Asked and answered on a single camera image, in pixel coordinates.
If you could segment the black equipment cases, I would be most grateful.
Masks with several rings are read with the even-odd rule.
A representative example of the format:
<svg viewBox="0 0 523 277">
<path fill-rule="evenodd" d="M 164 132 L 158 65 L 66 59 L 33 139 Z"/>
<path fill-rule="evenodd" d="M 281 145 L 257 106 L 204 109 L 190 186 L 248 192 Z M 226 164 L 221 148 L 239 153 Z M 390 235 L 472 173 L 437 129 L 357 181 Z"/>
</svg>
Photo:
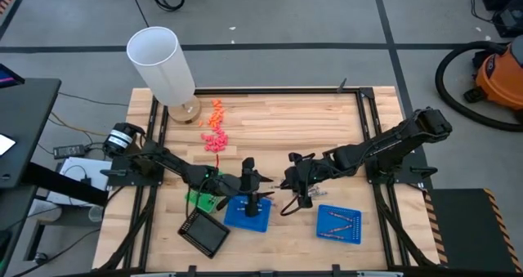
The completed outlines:
<svg viewBox="0 0 523 277">
<path fill-rule="evenodd" d="M 523 34 L 523 0 L 481 0 L 492 11 L 491 22 L 502 38 Z"/>
</svg>

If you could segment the black desk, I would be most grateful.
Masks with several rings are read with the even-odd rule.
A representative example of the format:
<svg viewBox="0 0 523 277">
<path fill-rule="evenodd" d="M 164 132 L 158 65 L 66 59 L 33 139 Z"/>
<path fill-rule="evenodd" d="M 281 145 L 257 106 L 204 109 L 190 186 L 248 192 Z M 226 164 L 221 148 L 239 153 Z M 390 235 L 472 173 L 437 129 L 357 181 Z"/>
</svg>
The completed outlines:
<svg viewBox="0 0 523 277">
<path fill-rule="evenodd" d="M 31 162 L 61 85 L 59 79 L 29 79 L 0 89 L 0 134 L 15 144 L 0 155 L 0 189 L 34 185 L 104 206 L 109 192 Z"/>
</svg>

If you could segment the black plastic basket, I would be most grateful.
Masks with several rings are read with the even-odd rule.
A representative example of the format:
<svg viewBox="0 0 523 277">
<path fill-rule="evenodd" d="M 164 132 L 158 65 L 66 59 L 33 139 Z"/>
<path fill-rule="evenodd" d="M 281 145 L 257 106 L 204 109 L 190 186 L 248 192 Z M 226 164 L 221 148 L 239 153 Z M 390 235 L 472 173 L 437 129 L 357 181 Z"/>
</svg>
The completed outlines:
<svg viewBox="0 0 523 277">
<path fill-rule="evenodd" d="M 229 236 L 230 229 L 204 210 L 196 208 L 177 233 L 204 256 L 213 259 Z"/>
</svg>

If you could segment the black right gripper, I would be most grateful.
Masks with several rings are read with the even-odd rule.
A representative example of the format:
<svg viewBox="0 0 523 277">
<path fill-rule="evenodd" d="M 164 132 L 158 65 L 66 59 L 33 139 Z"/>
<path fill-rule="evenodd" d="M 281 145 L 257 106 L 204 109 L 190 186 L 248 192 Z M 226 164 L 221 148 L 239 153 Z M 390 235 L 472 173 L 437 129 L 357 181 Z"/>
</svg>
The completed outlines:
<svg viewBox="0 0 523 277">
<path fill-rule="evenodd" d="M 288 159 L 293 166 L 287 168 L 281 180 L 281 190 L 292 190 L 297 197 L 299 208 L 312 208 L 313 203 L 308 195 L 309 187 L 318 180 L 314 178 L 314 165 L 318 160 L 314 160 L 315 154 L 301 155 L 290 153 Z"/>
</svg>

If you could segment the blue plastic basket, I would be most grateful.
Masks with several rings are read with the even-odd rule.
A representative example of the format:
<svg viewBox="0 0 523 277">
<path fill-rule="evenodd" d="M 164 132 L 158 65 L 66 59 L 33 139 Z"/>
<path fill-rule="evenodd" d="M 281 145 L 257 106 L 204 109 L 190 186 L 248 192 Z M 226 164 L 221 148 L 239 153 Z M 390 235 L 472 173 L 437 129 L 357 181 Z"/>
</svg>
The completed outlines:
<svg viewBox="0 0 523 277">
<path fill-rule="evenodd" d="M 245 205 L 240 201 L 247 201 L 247 196 L 235 196 L 227 205 L 224 224 L 226 226 L 233 226 L 235 228 L 252 230 L 256 232 L 265 233 L 268 229 L 271 206 L 266 205 L 265 201 L 269 199 L 261 199 L 259 203 L 262 204 L 262 211 L 255 217 L 247 217 L 245 211 L 238 211 L 237 208 L 244 208 Z"/>
<path fill-rule="evenodd" d="M 342 219 L 332 217 L 328 214 L 328 212 L 335 212 L 338 214 L 342 214 L 346 217 L 352 218 L 353 222 L 344 221 Z M 339 240 L 339 239 L 329 239 L 329 238 L 323 238 L 318 236 L 318 233 L 327 233 L 328 230 L 331 230 L 332 228 L 340 227 L 340 226 L 346 226 L 346 225 L 352 225 L 352 228 L 349 230 L 344 230 L 336 233 L 329 233 L 329 234 L 335 234 L 335 235 L 341 235 L 345 239 Z M 328 239 L 343 243 L 350 243 L 350 244 L 361 244 L 362 240 L 362 214 L 358 210 L 349 209 L 349 208 L 341 208 L 336 207 L 332 205 L 326 205 L 321 204 L 318 207 L 317 212 L 317 222 L 316 222 L 316 236 L 321 239 Z"/>
</svg>

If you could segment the pink foam earplug pile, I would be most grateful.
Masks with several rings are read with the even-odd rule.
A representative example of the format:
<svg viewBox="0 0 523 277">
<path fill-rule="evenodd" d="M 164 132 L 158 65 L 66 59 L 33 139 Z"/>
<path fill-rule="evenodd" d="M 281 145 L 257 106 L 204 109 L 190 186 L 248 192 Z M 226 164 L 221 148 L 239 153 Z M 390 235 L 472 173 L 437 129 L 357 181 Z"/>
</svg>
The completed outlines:
<svg viewBox="0 0 523 277">
<path fill-rule="evenodd" d="M 228 135 L 221 129 L 217 129 L 213 134 L 203 133 L 201 139 L 204 141 L 204 149 L 213 153 L 223 151 L 228 146 Z"/>
</svg>

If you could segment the orange foam earplug pile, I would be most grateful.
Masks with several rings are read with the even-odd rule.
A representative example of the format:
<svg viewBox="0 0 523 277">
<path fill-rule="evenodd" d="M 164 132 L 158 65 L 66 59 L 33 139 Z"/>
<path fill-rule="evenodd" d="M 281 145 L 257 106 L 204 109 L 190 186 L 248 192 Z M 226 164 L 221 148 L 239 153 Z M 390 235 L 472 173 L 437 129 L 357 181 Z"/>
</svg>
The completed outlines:
<svg viewBox="0 0 523 277">
<path fill-rule="evenodd" d="M 223 122 L 225 109 L 221 99 L 212 100 L 213 112 L 208 118 L 207 124 L 212 128 L 219 128 Z"/>
</svg>

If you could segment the green plastic basket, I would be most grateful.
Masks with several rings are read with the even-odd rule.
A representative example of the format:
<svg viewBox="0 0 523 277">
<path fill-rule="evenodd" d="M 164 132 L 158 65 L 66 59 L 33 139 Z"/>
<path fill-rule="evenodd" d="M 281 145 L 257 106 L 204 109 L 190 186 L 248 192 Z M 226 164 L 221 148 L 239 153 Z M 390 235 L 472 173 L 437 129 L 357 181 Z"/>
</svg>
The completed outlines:
<svg viewBox="0 0 523 277">
<path fill-rule="evenodd" d="M 215 167 L 191 167 L 182 176 L 188 191 L 185 195 L 186 214 L 189 214 L 189 205 L 205 211 L 213 212 L 217 201 L 226 196 L 222 184 L 223 175 Z"/>
</svg>

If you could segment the black aluminium table frame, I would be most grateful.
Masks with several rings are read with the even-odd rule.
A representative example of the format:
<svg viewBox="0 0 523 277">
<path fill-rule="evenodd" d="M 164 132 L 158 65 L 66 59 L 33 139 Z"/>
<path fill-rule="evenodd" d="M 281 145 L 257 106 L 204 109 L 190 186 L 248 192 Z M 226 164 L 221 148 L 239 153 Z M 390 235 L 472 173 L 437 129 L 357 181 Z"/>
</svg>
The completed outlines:
<svg viewBox="0 0 523 277">
<path fill-rule="evenodd" d="M 315 205 L 352 208 L 362 213 L 361 244 L 319 239 L 315 234 L 317 211 L 302 210 L 283 217 L 280 209 L 292 194 L 277 190 L 288 166 L 288 154 L 321 153 L 339 145 L 359 143 L 378 130 L 394 127 L 402 119 L 393 87 L 348 88 L 337 93 L 331 87 L 204 88 L 199 91 L 203 118 L 212 113 L 212 100 L 221 99 L 225 109 L 223 128 L 228 146 L 219 153 L 219 167 L 239 174 L 241 163 L 252 157 L 259 172 L 274 182 L 261 186 L 274 191 L 265 233 L 234 228 L 213 259 L 185 241 L 178 229 L 185 220 L 186 185 L 167 174 L 156 194 L 152 226 L 137 237 L 131 259 L 149 272 L 193 272 L 227 275 L 312 275 L 348 270 L 383 270 L 387 259 L 375 205 L 373 187 L 364 171 L 352 178 L 321 184 L 326 195 Z M 208 126 L 182 125 L 152 113 L 148 89 L 132 92 L 126 120 L 152 126 L 155 138 L 163 138 L 175 154 L 192 163 L 216 164 L 216 154 L 203 148 L 201 135 Z"/>
</svg>

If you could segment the white paper sheet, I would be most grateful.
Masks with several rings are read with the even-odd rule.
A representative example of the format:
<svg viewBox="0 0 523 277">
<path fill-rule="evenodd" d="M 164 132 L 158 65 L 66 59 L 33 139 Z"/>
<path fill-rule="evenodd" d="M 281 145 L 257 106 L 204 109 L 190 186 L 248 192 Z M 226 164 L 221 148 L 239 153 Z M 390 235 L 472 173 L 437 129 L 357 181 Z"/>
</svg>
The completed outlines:
<svg viewBox="0 0 523 277">
<path fill-rule="evenodd" d="M 4 155 L 15 144 L 16 142 L 10 137 L 0 134 L 0 156 Z"/>
</svg>

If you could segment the dark tablet screen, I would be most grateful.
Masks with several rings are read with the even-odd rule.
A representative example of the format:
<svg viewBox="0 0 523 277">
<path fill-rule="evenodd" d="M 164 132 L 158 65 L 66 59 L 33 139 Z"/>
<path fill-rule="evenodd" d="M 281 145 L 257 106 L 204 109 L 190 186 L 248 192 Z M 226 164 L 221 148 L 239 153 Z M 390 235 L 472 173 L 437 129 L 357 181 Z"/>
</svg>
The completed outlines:
<svg viewBox="0 0 523 277">
<path fill-rule="evenodd" d="M 5 65 L 0 64 L 0 88 L 22 85 L 25 80 Z"/>
</svg>

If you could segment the black power adapter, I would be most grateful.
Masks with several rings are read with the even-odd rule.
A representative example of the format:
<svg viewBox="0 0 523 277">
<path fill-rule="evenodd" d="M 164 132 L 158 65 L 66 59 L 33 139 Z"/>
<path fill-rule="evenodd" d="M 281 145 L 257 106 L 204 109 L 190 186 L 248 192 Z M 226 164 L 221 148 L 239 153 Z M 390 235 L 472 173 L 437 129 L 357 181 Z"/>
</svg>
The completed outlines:
<svg viewBox="0 0 523 277">
<path fill-rule="evenodd" d="M 54 147 L 52 154 L 54 159 L 67 159 L 69 157 L 83 157 L 86 154 L 84 145 L 67 145 Z"/>
</svg>

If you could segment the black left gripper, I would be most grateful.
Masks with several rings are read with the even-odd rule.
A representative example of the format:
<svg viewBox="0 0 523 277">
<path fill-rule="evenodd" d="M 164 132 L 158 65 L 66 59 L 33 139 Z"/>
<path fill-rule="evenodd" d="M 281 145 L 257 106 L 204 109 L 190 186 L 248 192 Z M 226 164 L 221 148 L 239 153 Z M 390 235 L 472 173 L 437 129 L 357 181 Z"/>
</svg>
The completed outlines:
<svg viewBox="0 0 523 277">
<path fill-rule="evenodd" d="M 274 182 L 274 180 L 259 174 L 255 169 L 254 158 L 252 157 L 247 157 L 242 162 L 240 180 L 241 186 L 239 190 L 247 196 L 247 203 L 244 207 L 245 215 L 247 217 L 255 217 L 260 213 L 260 208 L 258 207 L 260 199 L 273 199 L 272 195 L 275 193 L 274 191 L 258 193 L 260 182 Z"/>
</svg>

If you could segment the black platform striped edge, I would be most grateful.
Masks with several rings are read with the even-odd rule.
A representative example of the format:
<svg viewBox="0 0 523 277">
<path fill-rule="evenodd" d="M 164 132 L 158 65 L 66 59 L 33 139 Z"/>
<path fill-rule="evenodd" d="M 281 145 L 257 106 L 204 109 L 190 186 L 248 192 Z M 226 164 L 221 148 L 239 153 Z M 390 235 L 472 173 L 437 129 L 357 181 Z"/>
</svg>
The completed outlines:
<svg viewBox="0 0 523 277">
<path fill-rule="evenodd" d="M 523 277 L 523 266 L 491 190 L 429 190 L 424 196 L 442 266 Z"/>
</svg>

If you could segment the white cardboard box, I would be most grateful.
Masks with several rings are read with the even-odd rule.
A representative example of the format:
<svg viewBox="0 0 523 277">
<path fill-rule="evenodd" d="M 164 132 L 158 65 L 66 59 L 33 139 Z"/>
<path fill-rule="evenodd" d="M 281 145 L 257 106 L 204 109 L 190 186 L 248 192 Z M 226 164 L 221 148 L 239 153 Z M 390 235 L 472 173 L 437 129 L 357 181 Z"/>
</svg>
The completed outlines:
<svg viewBox="0 0 523 277">
<path fill-rule="evenodd" d="M 59 170 L 61 175 L 67 176 L 75 181 L 87 183 L 99 190 L 107 191 L 108 177 L 101 173 L 101 170 L 109 170 L 110 161 L 82 159 L 71 157 L 66 159 Z M 47 201 L 55 204 L 74 205 L 74 206 L 91 206 L 91 203 L 74 199 L 72 197 L 50 191 Z"/>
</svg>

